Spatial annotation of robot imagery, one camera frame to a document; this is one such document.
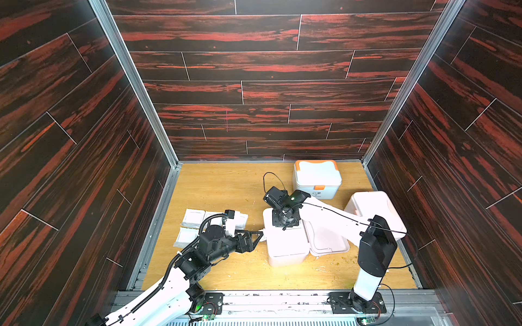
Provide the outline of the pink medicine chest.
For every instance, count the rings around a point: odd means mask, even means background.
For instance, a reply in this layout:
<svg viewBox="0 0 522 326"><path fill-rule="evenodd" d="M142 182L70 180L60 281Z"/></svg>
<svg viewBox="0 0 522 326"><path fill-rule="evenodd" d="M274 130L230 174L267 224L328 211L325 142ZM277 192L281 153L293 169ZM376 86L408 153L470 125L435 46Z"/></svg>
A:
<svg viewBox="0 0 522 326"><path fill-rule="evenodd" d="M269 264L275 268L301 264L308 255L318 258L350 249L347 239L318 224L301 221L298 226L283 230L273 225L272 209L263 211L263 219Z"/></svg>

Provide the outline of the white orange-trimmed medicine chest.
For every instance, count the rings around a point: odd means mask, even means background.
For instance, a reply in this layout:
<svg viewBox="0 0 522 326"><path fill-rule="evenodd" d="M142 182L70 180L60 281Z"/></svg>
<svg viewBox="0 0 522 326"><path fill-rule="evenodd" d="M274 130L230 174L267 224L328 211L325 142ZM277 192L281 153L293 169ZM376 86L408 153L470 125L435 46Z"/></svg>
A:
<svg viewBox="0 0 522 326"><path fill-rule="evenodd" d="M341 187L342 176L334 160L297 160L292 182L294 190L319 200L332 200Z"/></svg>

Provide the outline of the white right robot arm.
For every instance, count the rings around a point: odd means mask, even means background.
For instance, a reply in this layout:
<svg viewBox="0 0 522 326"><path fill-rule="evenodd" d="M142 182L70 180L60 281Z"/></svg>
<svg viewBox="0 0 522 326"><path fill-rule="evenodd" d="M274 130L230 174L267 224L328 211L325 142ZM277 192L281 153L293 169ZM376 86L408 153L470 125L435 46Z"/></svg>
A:
<svg viewBox="0 0 522 326"><path fill-rule="evenodd" d="M265 239L273 267L304 262L358 248L360 271L350 298L354 304L373 301L379 285L406 235L406 227L388 195L357 192L345 210L337 209L301 190L288 194L272 187L264 197Z"/></svg>

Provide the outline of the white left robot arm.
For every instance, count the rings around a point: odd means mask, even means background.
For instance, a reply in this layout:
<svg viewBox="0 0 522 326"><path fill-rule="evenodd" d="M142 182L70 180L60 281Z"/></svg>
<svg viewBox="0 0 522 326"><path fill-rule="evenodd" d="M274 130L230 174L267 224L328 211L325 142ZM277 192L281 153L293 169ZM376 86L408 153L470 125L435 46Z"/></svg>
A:
<svg viewBox="0 0 522 326"><path fill-rule="evenodd" d="M253 252L262 231L225 229L211 225L168 264L164 277L136 299L107 316L93 315L86 325L161 325L186 314L205 297L199 281L232 253Z"/></svg>

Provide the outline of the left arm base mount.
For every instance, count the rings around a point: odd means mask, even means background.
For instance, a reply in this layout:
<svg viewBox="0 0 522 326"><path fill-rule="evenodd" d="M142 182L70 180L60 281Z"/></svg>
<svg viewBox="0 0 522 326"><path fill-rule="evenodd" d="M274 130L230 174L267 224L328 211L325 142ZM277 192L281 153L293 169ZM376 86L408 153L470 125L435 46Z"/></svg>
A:
<svg viewBox="0 0 522 326"><path fill-rule="evenodd" d="M224 294L220 292L206 292L197 298L187 313L189 323L213 321L221 315L224 304Z"/></svg>

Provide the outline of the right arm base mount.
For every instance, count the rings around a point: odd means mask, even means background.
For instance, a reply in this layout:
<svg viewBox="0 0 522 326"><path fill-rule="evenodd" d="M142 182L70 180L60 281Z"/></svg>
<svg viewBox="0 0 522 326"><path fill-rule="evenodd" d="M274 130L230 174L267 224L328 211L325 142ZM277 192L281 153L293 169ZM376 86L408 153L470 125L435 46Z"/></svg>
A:
<svg viewBox="0 0 522 326"><path fill-rule="evenodd" d="M372 299L365 300L354 292L330 292L326 302L335 315L382 315L387 312L383 297L376 292Z"/></svg>

